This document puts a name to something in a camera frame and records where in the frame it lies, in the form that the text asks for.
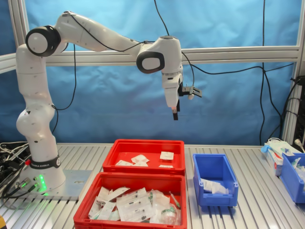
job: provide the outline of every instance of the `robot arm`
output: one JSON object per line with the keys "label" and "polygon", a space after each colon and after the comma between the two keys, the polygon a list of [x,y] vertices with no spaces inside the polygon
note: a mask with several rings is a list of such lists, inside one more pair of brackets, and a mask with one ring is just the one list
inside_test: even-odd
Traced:
{"label": "robot arm", "polygon": [[137,55],[136,63],[143,73],[161,70],[165,99],[173,111],[174,120],[178,119],[179,96],[195,94],[189,93],[190,90],[187,91],[186,88],[182,92],[181,47],[179,40],[175,37],[163,36],[154,43],[142,44],[71,11],[65,11],[58,18],[54,27],[35,28],[26,37],[26,44],[30,52],[43,57],[54,54],[60,45],[66,46],[69,42],[96,52],[111,49]]}
{"label": "robot arm", "polygon": [[69,42],[97,52],[111,49],[137,56],[137,67],[143,73],[162,71],[165,99],[175,120],[180,110],[179,96],[201,96],[200,91],[183,87],[181,47],[175,37],[164,36],[154,43],[140,43],[70,11],[64,12],[55,26],[31,30],[26,44],[16,51],[18,86],[26,103],[17,120],[17,129],[27,138],[31,151],[30,166],[21,172],[20,180],[30,180],[30,185],[35,183],[38,186],[32,191],[35,193],[53,190],[65,181],[56,140],[50,131],[54,109],[45,57],[64,51]]}

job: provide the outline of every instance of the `blue storage bin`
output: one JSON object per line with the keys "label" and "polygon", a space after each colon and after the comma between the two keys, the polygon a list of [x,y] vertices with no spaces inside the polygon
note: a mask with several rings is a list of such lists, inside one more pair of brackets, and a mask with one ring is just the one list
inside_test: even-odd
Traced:
{"label": "blue storage bin", "polygon": [[295,154],[294,156],[286,156],[283,154],[281,179],[291,199],[295,203],[305,203],[304,182],[291,165],[291,163],[299,157],[301,159],[298,164],[305,166],[305,154],[300,153]]}
{"label": "blue storage bin", "polygon": [[[194,186],[200,206],[236,206],[238,183],[225,154],[193,154]],[[220,183],[229,194],[212,194],[203,189],[201,178]]]}

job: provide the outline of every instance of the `red plastic bin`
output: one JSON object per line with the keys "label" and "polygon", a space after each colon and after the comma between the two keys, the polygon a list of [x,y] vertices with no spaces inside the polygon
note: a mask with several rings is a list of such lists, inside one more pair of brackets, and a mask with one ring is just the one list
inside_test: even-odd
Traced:
{"label": "red plastic bin", "polygon": [[[160,159],[161,151],[173,152],[173,160]],[[148,167],[116,166],[120,160],[131,163],[131,159],[140,154],[149,159]],[[159,167],[160,165],[173,166],[173,168],[163,168]],[[184,142],[118,139],[114,142],[103,163],[103,170],[104,172],[118,173],[184,175]]]}
{"label": "red plastic bin", "polygon": [[[152,189],[159,190],[167,197],[170,196],[169,191],[171,191],[182,206],[181,225],[91,220],[88,218],[88,213],[102,186],[113,190],[125,186],[130,188],[128,190],[129,192],[145,187],[146,191]],[[186,229],[185,177],[179,175],[99,173],[90,186],[73,219],[75,229]]]}

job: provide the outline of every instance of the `led light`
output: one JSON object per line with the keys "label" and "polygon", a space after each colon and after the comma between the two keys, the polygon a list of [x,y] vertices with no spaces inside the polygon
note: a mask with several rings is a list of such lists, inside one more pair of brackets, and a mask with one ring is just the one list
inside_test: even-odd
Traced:
{"label": "led light", "polygon": [[43,175],[39,175],[39,178],[40,178],[40,182],[41,182],[41,189],[40,189],[40,192],[44,192],[45,190],[47,190],[47,186],[44,182],[44,179],[43,179]]}

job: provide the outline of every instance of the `blue backdrop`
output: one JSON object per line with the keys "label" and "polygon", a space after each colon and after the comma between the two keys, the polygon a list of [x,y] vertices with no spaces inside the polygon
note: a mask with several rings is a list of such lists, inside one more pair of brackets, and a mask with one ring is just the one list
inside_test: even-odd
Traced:
{"label": "blue backdrop", "polygon": [[[120,34],[155,40],[165,29],[153,0],[26,1],[30,28],[55,24],[71,10],[90,17]],[[259,46],[262,44],[263,1],[173,1],[158,0],[158,7],[171,35],[183,48]],[[7,4],[0,2],[0,20],[10,19]],[[266,1],[265,45],[296,45],[300,0]],[[1,33],[12,41],[11,28]],[[0,50],[12,46],[0,44]],[[266,63],[272,69],[289,63]],[[260,63],[201,64],[208,72],[235,71]],[[47,67],[50,93],[58,108],[66,107],[74,87],[73,67]],[[290,87],[292,66],[268,72],[273,101],[282,110]],[[203,97],[181,99],[179,121],[166,106],[161,73],[146,75],[135,66],[77,67],[78,86],[72,106],[60,111],[54,135],[58,142],[113,142],[117,138],[176,139],[187,144],[257,145],[262,123],[259,96],[262,71],[206,75],[195,70],[195,86]],[[190,67],[184,80],[192,83]],[[265,84],[266,116],[263,140],[279,124]],[[25,104],[18,91],[15,71],[0,76],[0,141],[21,140],[16,120]]]}

